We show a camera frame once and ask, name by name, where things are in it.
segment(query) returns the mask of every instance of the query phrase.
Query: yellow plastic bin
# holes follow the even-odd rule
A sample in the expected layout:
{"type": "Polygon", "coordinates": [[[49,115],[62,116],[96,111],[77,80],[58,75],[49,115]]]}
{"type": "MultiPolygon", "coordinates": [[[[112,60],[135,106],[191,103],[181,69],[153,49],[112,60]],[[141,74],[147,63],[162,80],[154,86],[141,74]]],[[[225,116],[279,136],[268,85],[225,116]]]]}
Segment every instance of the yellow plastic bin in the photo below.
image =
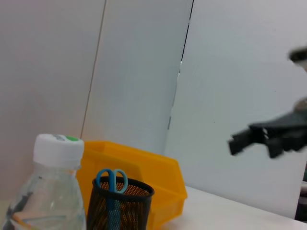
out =
{"type": "Polygon", "coordinates": [[[145,182],[155,190],[147,228],[159,229],[180,216],[188,197],[176,160],[107,141],[86,141],[81,169],[77,172],[87,212],[92,180],[103,168],[122,169],[129,178],[145,182]]]}

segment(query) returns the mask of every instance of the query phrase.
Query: scissors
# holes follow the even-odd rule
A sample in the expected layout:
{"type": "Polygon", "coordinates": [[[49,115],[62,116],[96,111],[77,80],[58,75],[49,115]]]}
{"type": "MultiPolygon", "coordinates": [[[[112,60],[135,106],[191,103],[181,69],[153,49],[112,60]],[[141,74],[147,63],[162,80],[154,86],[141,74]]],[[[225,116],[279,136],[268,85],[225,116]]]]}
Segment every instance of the scissors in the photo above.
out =
{"type": "MultiPolygon", "coordinates": [[[[124,171],[121,169],[115,169],[112,171],[111,169],[103,169],[99,171],[96,176],[96,184],[100,187],[100,177],[103,173],[107,172],[109,175],[109,191],[123,194],[128,188],[128,178],[124,171]],[[123,188],[117,190],[117,182],[116,175],[120,173],[124,179],[123,188]]],[[[119,230],[120,229],[120,202],[118,200],[109,199],[107,201],[107,210],[108,210],[108,229],[110,230],[119,230]]]]}

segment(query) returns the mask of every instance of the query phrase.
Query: white bottle cap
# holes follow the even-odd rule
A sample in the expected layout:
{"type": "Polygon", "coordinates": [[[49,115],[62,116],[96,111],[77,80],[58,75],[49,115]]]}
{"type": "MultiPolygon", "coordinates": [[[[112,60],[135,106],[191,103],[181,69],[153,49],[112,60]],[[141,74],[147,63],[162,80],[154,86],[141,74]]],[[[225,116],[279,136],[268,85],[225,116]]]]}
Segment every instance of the white bottle cap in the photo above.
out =
{"type": "Polygon", "coordinates": [[[73,169],[81,164],[84,142],[64,135],[40,134],[36,137],[33,161],[55,168],[73,169]]]}

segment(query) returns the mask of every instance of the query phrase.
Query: blue scissors handle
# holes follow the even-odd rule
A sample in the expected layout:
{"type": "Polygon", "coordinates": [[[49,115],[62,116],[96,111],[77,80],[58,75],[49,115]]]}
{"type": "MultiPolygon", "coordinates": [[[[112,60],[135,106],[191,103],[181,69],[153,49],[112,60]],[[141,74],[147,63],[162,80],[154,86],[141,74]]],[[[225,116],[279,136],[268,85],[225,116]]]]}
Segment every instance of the blue scissors handle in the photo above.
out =
{"type": "Polygon", "coordinates": [[[122,171],[121,169],[115,169],[114,171],[112,171],[111,169],[103,169],[101,171],[99,171],[99,173],[96,176],[96,184],[98,186],[100,186],[100,177],[103,173],[107,172],[109,175],[109,191],[110,192],[116,192],[116,193],[124,193],[127,188],[128,188],[128,178],[127,175],[125,174],[124,171],[122,171]],[[120,173],[123,176],[124,179],[124,185],[123,188],[121,190],[117,190],[116,187],[116,175],[117,173],[120,173]]]}

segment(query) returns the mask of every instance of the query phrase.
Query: green sticker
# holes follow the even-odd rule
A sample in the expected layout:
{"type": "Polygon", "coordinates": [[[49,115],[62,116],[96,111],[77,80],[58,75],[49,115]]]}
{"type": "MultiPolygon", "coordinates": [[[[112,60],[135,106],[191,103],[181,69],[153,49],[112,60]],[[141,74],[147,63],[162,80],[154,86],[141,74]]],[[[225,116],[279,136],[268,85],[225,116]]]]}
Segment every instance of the green sticker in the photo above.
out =
{"type": "Polygon", "coordinates": [[[80,140],[79,138],[75,138],[75,137],[71,137],[71,136],[65,136],[68,140],[71,140],[71,141],[78,141],[80,140]]]}

